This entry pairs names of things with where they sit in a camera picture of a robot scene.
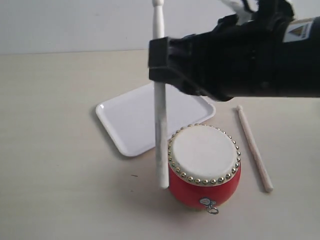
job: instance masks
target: drum body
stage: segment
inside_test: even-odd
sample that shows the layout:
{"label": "drum body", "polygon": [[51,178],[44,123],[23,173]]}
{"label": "drum body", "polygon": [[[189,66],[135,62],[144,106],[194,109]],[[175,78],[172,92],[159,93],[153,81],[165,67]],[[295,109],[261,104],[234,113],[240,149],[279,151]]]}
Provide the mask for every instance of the drum body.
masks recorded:
{"label": "drum body", "polygon": [[168,146],[172,195],[190,208],[218,213],[216,207],[234,194],[240,181],[236,141],[219,128],[196,124],[177,131]]}

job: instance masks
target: table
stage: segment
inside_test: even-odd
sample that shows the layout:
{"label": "table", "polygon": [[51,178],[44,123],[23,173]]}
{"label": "table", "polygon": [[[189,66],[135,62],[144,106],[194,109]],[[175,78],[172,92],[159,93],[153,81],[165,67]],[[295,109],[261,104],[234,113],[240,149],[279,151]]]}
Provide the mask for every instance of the table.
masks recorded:
{"label": "table", "polygon": [[[154,149],[121,156],[98,121],[102,101],[149,83],[148,52],[0,56],[1,240],[316,239],[320,101],[235,98],[208,124],[242,151],[242,176],[219,215],[157,188]],[[244,108],[274,185],[266,194],[239,117]]]}

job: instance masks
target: drumhead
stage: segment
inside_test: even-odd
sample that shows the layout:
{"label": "drumhead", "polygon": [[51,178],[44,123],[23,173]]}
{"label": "drumhead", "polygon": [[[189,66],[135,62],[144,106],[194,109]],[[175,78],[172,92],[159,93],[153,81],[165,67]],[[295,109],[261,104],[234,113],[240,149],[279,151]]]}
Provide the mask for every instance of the drumhead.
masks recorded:
{"label": "drumhead", "polygon": [[237,148],[225,132],[212,126],[194,125],[172,138],[169,153],[174,169],[178,168],[176,172],[183,173],[183,177],[216,183],[224,179],[220,181],[222,184],[231,179],[235,167],[238,168]]}

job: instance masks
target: plastic tray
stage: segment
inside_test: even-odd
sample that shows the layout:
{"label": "plastic tray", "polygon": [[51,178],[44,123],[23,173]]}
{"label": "plastic tray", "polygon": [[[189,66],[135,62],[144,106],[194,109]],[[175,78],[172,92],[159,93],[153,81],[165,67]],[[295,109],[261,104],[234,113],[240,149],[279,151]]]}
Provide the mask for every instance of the plastic tray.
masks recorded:
{"label": "plastic tray", "polygon": [[[176,130],[213,117],[216,108],[201,96],[166,86],[168,139]],[[138,156],[155,147],[154,84],[104,101],[96,114],[121,154]]]}

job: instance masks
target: drumstick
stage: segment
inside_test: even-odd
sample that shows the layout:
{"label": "drumstick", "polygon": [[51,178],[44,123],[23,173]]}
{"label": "drumstick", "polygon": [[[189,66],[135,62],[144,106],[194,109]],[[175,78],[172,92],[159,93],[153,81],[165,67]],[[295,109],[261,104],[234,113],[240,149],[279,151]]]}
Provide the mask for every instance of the drumstick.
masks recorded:
{"label": "drumstick", "polygon": [[[163,13],[164,0],[152,0],[153,39],[165,36]],[[154,83],[154,121],[155,121],[155,161],[158,185],[162,189],[169,187],[168,169],[168,124],[166,106],[166,85]]]}
{"label": "drumstick", "polygon": [[272,185],[272,182],[270,180],[270,177],[268,175],[267,169],[262,161],[259,149],[257,147],[256,141],[254,139],[254,136],[251,132],[248,120],[246,118],[246,115],[244,113],[243,107],[242,106],[237,106],[237,110],[239,113],[239,118],[241,121],[241,125],[244,131],[244,134],[246,136],[247,142],[249,144],[251,153],[254,157],[255,163],[257,165],[258,171],[260,173],[264,189],[267,193],[270,193],[274,190],[274,186]]}

